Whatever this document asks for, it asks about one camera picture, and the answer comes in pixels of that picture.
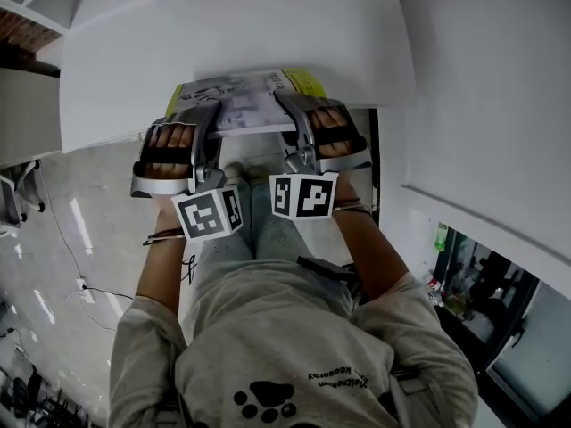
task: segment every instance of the bottle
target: bottle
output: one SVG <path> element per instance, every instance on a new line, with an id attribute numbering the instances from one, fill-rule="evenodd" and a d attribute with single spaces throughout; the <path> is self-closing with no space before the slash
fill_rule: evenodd
<path id="1" fill-rule="evenodd" d="M 442 252 L 446 247 L 446 235 L 448 234 L 448 227 L 443 224 L 438 224 L 438 230 L 436 231 L 436 241 L 434 242 L 434 248 Z"/>
<path id="2" fill-rule="evenodd" d="M 430 271 L 422 278 L 422 282 L 426 284 L 426 291 L 428 292 L 428 299 L 433 306 L 443 306 L 443 285 L 440 281 L 436 280 L 433 273 Z"/>

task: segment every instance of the power outlet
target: power outlet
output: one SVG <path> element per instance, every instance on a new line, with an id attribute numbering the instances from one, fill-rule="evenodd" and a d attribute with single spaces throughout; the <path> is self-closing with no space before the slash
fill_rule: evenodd
<path id="1" fill-rule="evenodd" d="M 95 300 L 91 295 L 91 291 L 83 288 L 84 285 L 87 287 L 87 282 L 84 279 L 76 279 L 75 281 L 78 283 L 78 287 L 80 290 L 79 296 L 81 296 L 86 303 L 95 304 Z"/>

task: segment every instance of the sleeve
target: sleeve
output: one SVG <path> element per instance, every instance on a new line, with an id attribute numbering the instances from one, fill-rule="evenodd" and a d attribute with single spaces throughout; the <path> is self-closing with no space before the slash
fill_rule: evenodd
<path id="1" fill-rule="evenodd" d="M 351 321 L 393 347 L 398 366 L 414 367 L 423 382 L 436 385 L 457 426 L 472 426 L 477 410 L 472 366 L 440 327 L 425 287 L 411 274 L 377 300 L 356 308 Z"/>
<path id="2" fill-rule="evenodd" d="M 174 366 L 185 348 L 172 312 L 145 297 L 133 300 L 113 344 L 108 426 L 182 425 Z"/>

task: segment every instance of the hand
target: hand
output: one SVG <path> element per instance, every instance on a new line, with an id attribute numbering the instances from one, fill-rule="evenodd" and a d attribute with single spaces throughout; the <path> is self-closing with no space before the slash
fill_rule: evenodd
<path id="1" fill-rule="evenodd" d="M 195 126 L 170 124 L 159 128 L 149 147 L 189 147 L 193 142 Z M 145 176 L 151 179 L 182 179 L 187 177 L 190 165 L 180 163 L 147 163 Z"/>
<path id="2" fill-rule="evenodd" d="M 323 110 L 313 111 L 310 114 L 310 122 L 311 126 L 315 129 L 349 125 L 347 119 L 336 108 L 324 108 Z M 323 144 L 318 147 L 319 154 L 326 159 L 349 155 L 352 153 L 352 149 L 352 141 Z M 335 191 L 335 202 L 347 202 L 357 198 L 359 198 L 359 196 L 351 185 L 351 171 L 339 173 L 337 189 Z"/>
<path id="3" fill-rule="evenodd" d="M 349 125 L 343 114 L 333 107 L 312 111 L 309 117 L 311 126 L 316 130 Z M 342 141 L 318 146 L 318 152 L 324 159 L 333 159 L 334 157 L 349 155 L 352 153 L 352 150 L 352 141 Z"/>
<path id="4" fill-rule="evenodd" d="M 193 142 L 194 126 L 166 125 L 153 135 L 149 147 L 189 147 Z M 179 163 L 148 163 L 146 177 L 152 179 L 181 179 L 188 176 L 190 165 Z M 171 195 L 154 195 L 154 202 L 161 211 L 157 220 L 157 230 L 179 228 L 177 212 Z"/>

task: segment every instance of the paw print logo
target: paw print logo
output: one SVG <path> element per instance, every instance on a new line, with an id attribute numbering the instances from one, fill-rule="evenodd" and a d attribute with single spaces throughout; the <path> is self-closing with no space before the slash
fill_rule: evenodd
<path id="1" fill-rule="evenodd" d="M 297 414 L 297 407 L 289 402 L 294 395 L 294 387 L 289 383 L 254 382 L 250 384 L 250 391 L 258 400 L 258 404 L 265 408 L 261 413 L 261 421 L 265 424 L 275 422 L 280 413 L 284 418 Z M 243 406 L 242 416 L 244 418 L 254 418 L 258 415 L 259 409 L 256 404 L 253 404 L 255 401 L 253 403 L 248 401 L 248 395 L 244 391 L 235 393 L 234 402 L 238 406 Z"/>

